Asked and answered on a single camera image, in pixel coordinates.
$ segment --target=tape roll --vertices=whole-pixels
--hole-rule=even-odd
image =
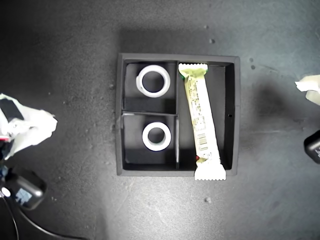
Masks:
[[[147,73],[150,73],[150,72],[156,72],[156,73],[160,74],[163,77],[164,84],[163,84],[163,87],[162,87],[162,89],[160,91],[150,92],[147,89],[145,89],[144,84],[143,84],[143,78]],[[145,68],[143,68],[140,71],[139,75],[136,77],[136,87],[138,88],[138,90],[141,93],[143,93],[144,95],[146,95],[149,98],[161,97],[170,88],[170,76],[169,76],[169,73],[162,66],[158,66],[158,65],[146,66]]]
[[[164,137],[163,137],[162,141],[160,141],[158,143],[150,141],[150,139],[148,137],[149,132],[152,129],[156,129],[156,128],[159,128],[164,132]],[[144,128],[144,130],[142,132],[142,141],[148,149],[155,151],[155,152],[161,151],[169,146],[169,144],[171,142],[171,132],[170,132],[169,128],[167,127],[167,125],[165,125],[164,123],[153,122],[153,123],[148,124]]]

